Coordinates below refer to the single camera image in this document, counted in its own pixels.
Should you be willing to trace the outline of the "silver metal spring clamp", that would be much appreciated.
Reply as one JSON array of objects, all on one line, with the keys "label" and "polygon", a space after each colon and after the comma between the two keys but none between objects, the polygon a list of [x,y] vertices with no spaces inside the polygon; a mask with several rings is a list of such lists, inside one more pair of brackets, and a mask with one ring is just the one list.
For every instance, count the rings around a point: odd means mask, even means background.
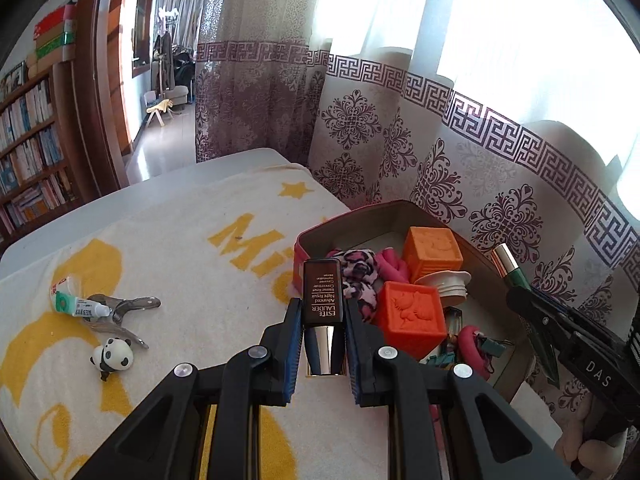
[{"label": "silver metal spring clamp", "polygon": [[89,300],[103,304],[110,309],[110,314],[99,318],[83,318],[84,323],[98,333],[106,333],[122,339],[134,342],[142,349],[149,345],[139,336],[122,326],[122,321],[127,313],[132,311],[145,311],[158,309],[160,300],[154,296],[139,297],[134,299],[120,299],[104,294],[94,294]]}]

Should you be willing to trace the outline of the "pink knotted foam tube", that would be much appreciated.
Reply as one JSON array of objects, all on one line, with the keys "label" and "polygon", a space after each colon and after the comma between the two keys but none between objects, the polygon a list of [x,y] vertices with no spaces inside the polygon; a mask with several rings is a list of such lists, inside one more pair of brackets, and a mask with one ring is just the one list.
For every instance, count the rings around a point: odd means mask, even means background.
[{"label": "pink knotted foam tube", "polygon": [[474,370],[485,380],[491,378],[494,369],[491,356],[482,350],[476,342],[480,331],[474,325],[465,325],[457,336],[457,348],[460,361]]}]

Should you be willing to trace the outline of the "brown cosmetic bottle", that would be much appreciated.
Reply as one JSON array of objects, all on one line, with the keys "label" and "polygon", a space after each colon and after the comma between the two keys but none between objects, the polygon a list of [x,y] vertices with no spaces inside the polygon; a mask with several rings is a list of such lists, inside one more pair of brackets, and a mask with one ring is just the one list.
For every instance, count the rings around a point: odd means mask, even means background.
[{"label": "brown cosmetic bottle", "polygon": [[303,307],[308,375],[344,375],[346,328],[337,259],[309,259],[304,263]]}]

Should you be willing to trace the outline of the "white green ointment tube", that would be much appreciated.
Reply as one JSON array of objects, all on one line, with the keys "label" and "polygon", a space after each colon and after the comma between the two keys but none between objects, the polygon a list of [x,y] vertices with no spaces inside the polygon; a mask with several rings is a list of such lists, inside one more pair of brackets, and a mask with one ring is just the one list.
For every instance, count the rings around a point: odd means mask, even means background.
[{"label": "white green ointment tube", "polygon": [[52,296],[54,310],[76,318],[108,318],[111,309],[105,304],[82,299],[59,290]]}]

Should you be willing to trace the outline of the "red-orange embossed cube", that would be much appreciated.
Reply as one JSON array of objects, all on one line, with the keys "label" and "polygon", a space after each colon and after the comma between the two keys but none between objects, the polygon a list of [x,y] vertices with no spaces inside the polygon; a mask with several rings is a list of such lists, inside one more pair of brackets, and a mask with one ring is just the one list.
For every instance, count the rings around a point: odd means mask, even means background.
[{"label": "red-orange embossed cube", "polygon": [[436,289],[416,284],[386,282],[378,293],[375,324],[388,346],[417,361],[446,338],[444,311]]}]

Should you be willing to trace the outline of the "panda squishy toy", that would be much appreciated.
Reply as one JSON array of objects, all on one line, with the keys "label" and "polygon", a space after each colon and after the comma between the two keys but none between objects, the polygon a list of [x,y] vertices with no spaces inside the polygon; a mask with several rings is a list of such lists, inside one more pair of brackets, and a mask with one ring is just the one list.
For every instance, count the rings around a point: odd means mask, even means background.
[{"label": "panda squishy toy", "polygon": [[129,370],[134,364],[131,341],[117,337],[108,338],[105,344],[94,348],[90,363],[99,371],[102,382],[119,372]]}]

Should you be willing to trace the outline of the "stacked gift boxes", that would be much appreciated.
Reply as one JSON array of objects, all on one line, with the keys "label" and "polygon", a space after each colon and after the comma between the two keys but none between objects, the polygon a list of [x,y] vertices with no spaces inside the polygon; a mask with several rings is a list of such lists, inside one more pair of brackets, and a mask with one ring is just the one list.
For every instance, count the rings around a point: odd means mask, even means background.
[{"label": "stacked gift boxes", "polygon": [[75,1],[59,6],[36,24],[35,50],[26,58],[29,79],[34,79],[54,64],[75,58],[76,28]]}]

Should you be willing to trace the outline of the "wooden bookshelf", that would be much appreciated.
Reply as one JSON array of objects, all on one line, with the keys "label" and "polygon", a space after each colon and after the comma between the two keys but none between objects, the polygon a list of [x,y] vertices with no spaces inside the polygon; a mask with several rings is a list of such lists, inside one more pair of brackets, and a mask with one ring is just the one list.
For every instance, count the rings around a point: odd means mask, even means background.
[{"label": "wooden bookshelf", "polygon": [[1,102],[1,249],[97,197],[73,64],[54,64]]}]

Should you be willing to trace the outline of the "leopard print plush toy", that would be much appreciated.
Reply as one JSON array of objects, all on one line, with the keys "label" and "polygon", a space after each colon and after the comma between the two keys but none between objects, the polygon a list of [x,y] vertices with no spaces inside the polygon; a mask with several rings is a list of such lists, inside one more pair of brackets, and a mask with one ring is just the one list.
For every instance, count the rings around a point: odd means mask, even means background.
[{"label": "leopard print plush toy", "polygon": [[357,301],[364,322],[371,322],[376,313],[375,283],[378,280],[378,263],[371,249],[334,249],[328,253],[341,266],[342,289],[345,299]]}]

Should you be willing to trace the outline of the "red biscuit tin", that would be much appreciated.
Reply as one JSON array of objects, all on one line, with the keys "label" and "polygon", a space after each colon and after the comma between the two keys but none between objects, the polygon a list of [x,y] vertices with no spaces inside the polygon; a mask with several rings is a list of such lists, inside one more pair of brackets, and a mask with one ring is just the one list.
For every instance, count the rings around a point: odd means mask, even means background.
[{"label": "red biscuit tin", "polygon": [[460,304],[460,359],[506,400],[524,382],[533,351],[506,305],[506,283],[494,265],[452,229],[408,200],[361,207],[300,233],[294,278],[304,287],[308,259],[334,257],[346,295],[360,298],[366,321],[385,340],[423,359],[447,338],[446,307]]}]

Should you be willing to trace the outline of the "light orange embossed cube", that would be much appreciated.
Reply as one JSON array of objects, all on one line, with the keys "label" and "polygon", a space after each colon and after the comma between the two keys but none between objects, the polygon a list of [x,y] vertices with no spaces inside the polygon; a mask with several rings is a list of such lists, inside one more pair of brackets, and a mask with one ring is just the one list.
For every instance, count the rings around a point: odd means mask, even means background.
[{"label": "light orange embossed cube", "polygon": [[428,226],[410,226],[402,248],[402,260],[407,265],[411,283],[434,272],[460,270],[463,264],[454,232]]}]

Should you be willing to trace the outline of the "white red small box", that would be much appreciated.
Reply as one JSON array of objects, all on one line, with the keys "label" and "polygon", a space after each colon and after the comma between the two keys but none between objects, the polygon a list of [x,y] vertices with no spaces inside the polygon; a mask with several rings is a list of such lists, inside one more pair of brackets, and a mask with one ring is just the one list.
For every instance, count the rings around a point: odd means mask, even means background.
[{"label": "white red small box", "polygon": [[67,275],[51,285],[50,294],[55,296],[58,292],[74,296],[76,292],[76,280],[73,275]]}]

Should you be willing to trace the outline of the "dark green cosmetic tube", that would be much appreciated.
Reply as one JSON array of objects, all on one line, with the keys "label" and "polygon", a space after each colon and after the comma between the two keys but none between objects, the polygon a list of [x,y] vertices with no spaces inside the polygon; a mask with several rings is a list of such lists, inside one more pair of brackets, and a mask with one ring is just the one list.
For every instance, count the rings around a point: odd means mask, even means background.
[{"label": "dark green cosmetic tube", "polygon": [[508,293],[506,303],[521,319],[526,329],[527,337],[539,364],[546,375],[548,383],[559,387],[560,372],[555,352],[548,338],[539,330],[542,320],[541,314],[534,308],[533,289],[510,251],[508,244],[501,243],[492,248],[489,257],[496,267],[502,280],[506,283]]}]

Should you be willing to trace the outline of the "dark green binder clip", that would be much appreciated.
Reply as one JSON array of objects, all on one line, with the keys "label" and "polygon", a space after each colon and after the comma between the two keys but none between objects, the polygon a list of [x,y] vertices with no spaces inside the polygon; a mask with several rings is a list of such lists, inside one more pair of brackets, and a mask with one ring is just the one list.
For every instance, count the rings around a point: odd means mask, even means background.
[{"label": "dark green binder clip", "polygon": [[484,334],[476,335],[475,344],[478,353],[485,360],[491,360],[493,358],[499,359],[504,355],[504,352],[506,352],[506,350],[513,346],[510,340],[494,339]]}]

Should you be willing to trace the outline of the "teal binder clip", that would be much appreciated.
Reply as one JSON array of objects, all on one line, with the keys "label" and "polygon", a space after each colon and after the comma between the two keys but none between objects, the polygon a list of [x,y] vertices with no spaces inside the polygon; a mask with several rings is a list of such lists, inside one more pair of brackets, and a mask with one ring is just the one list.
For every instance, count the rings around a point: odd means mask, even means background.
[{"label": "teal binder clip", "polygon": [[446,352],[438,356],[428,356],[424,363],[429,366],[441,368],[442,370],[450,370],[456,364],[456,354],[454,352]]}]

